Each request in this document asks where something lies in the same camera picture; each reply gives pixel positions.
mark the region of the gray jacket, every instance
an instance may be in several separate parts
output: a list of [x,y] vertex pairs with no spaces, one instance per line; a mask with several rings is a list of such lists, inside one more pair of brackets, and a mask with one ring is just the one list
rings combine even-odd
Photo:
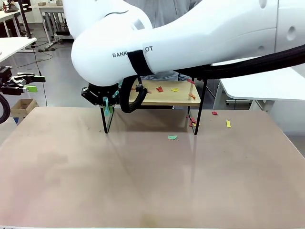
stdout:
[[[143,10],[154,28],[164,26],[185,15],[201,0],[125,0]],[[145,80],[186,81],[188,76],[174,71],[160,72],[142,77]]]

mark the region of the robotic arm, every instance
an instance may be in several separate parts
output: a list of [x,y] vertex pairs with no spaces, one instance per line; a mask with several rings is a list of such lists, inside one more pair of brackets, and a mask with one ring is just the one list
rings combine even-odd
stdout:
[[[142,10],[123,0],[90,0],[86,5],[93,9],[90,14],[82,0],[64,1],[75,38],[73,65],[93,87],[112,87],[145,73],[187,73],[198,66],[305,44],[303,0],[203,0],[178,20],[156,29]],[[304,53],[294,49],[290,54],[296,52]],[[289,65],[305,62],[298,59]]]

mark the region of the floor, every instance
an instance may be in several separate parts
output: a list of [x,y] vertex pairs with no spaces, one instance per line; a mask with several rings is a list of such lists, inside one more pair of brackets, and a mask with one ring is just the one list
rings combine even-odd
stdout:
[[[33,36],[38,39],[37,45],[41,48],[45,46],[47,39],[43,31],[42,24],[30,24],[33,29]],[[21,98],[34,98],[39,106],[69,106],[69,107],[93,107],[88,101],[81,97],[81,89],[88,84],[75,71],[71,62],[72,42],[65,41],[64,44],[56,44],[53,46],[56,50],[46,53],[36,53],[38,67],[43,76],[46,77],[45,95],[43,85],[36,83],[38,93],[23,94],[22,96],[5,96],[10,105],[13,106]],[[35,63],[33,53],[17,53],[14,55],[20,72],[32,72],[38,74],[38,68]],[[9,62],[2,62],[1,65],[9,65]],[[218,80],[210,80],[208,88],[210,92],[205,93],[204,109],[212,109],[214,97],[216,95]],[[202,82],[196,83],[199,94],[202,93]],[[249,109],[249,105],[231,104],[226,105],[225,100],[229,99],[225,94],[222,96],[222,109]],[[0,144],[7,136],[16,128],[16,124],[12,118],[0,126]],[[293,143],[305,155],[305,137],[291,137]]]

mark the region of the yellow paper piece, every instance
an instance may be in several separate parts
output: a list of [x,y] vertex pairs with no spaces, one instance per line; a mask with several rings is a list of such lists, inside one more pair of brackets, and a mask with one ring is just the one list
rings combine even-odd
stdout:
[[231,128],[231,122],[229,120],[227,120],[227,127]]

